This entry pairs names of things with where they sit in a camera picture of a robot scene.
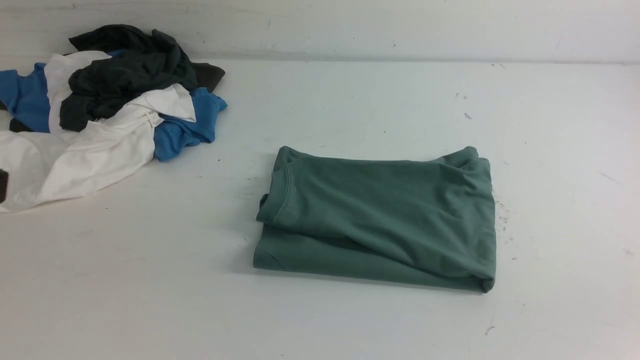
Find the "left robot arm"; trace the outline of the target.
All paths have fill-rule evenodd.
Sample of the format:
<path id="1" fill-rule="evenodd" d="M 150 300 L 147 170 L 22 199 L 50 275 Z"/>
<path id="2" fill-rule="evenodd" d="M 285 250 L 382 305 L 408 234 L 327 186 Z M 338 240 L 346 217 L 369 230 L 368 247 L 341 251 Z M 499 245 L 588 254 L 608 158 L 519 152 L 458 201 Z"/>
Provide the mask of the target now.
<path id="1" fill-rule="evenodd" d="M 9 190 L 9 173 L 5 170 L 0 170 L 0 203 L 6 201 Z"/>

